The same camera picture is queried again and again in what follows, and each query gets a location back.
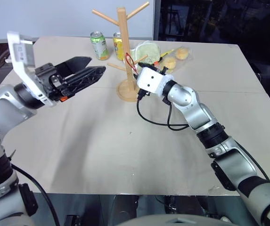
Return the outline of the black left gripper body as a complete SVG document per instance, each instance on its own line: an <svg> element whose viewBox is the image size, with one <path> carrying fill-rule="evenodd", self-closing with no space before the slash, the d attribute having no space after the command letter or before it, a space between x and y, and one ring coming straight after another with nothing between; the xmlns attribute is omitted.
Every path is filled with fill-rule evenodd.
<svg viewBox="0 0 270 226"><path fill-rule="evenodd" d="M64 102L75 96L75 92L72 91L72 86L60 75L53 64L47 63L36 68L35 75L42 85L46 96L52 101Z"/></svg>

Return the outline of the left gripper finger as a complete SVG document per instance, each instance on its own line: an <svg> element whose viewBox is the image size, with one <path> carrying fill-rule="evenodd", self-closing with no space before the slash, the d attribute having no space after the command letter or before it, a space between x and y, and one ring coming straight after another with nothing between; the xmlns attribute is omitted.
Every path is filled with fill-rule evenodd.
<svg viewBox="0 0 270 226"><path fill-rule="evenodd" d="M66 79L65 94L76 94L98 82L106 70L105 66L89 66Z"/></svg>
<svg viewBox="0 0 270 226"><path fill-rule="evenodd" d="M84 69L92 60L88 56L75 56L55 66L61 76L69 76Z"/></svg>

